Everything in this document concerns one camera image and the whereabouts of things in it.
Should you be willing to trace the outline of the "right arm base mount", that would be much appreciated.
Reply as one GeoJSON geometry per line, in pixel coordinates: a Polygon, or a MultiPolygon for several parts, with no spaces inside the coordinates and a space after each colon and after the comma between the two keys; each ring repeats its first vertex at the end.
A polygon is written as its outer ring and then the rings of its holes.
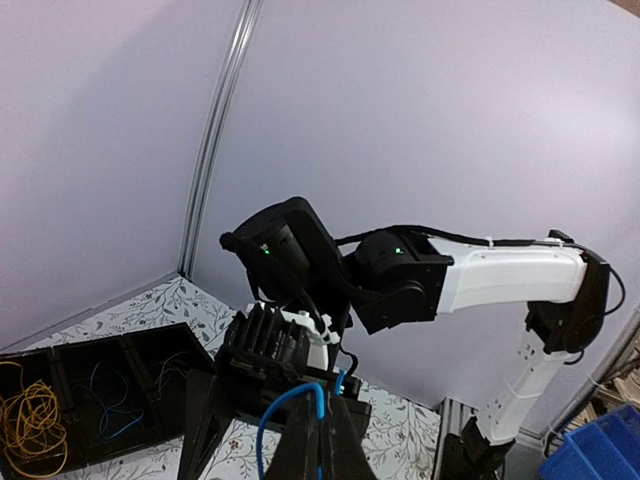
{"type": "Polygon", "coordinates": [[[463,479],[444,480],[488,480],[497,479],[496,471],[504,466],[507,453],[516,444],[511,440],[502,445],[491,445],[479,430],[477,417],[472,417],[462,430],[465,456],[469,470],[463,479]]]}

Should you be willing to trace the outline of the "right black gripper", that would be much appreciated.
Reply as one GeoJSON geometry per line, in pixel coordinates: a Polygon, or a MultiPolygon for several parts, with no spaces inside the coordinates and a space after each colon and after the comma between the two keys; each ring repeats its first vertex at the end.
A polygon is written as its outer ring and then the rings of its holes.
{"type": "Polygon", "coordinates": [[[187,375],[178,480],[200,478],[234,415],[256,425],[277,397],[298,385],[317,383],[328,391],[335,389],[342,335],[353,325],[350,305],[339,302],[322,319],[328,327],[328,344],[316,336],[306,312],[255,302],[235,314],[215,354],[222,382],[200,370],[187,375]]]}

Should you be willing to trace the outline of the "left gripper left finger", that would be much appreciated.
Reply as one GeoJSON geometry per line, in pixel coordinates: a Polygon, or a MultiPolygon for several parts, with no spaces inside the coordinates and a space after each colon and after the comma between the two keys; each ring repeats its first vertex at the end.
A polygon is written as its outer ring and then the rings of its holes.
{"type": "Polygon", "coordinates": [[[317,383],[307,383],[278,397],[267,412],[288,404],[291,411],[267,468],[268,479],[322,479],[318,464],[320,421],[325,416],[325,394],[317,383]]]}

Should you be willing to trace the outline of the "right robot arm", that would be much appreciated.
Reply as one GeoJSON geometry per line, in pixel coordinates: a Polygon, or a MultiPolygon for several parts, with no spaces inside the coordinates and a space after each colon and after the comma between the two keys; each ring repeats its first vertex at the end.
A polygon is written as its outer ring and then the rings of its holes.
{"type": "Polygon", "coordinates": [[[280,441],[258,457],[262,479],[371,479],[362,448],[368,407],[351,371],[336,371],[357,317],[376,333],[462,309],[523,302],[524,333],[511,372],[457,433],[444,435],[442,479],[492,479],[529,411],[558,371],[581,359],[613,309],[619,274],[561,231],[545,239],[473,238],[394,225],[347,238],[341,252],[310,203],[293,197],[222,234],[243,264],[253,302],[239,311],[215,369],[186,378],[178,475],[196,479],[231,423],[280,441]]]}

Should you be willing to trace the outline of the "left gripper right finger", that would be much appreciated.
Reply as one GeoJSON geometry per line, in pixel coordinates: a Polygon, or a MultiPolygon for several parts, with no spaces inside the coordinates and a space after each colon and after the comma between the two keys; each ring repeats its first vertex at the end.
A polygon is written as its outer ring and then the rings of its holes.
{"type": "Polygon", "coordinates": [[[319,426],[318,464],[322,479],[376,479],[342,397],[329,395],[319,426]]]}

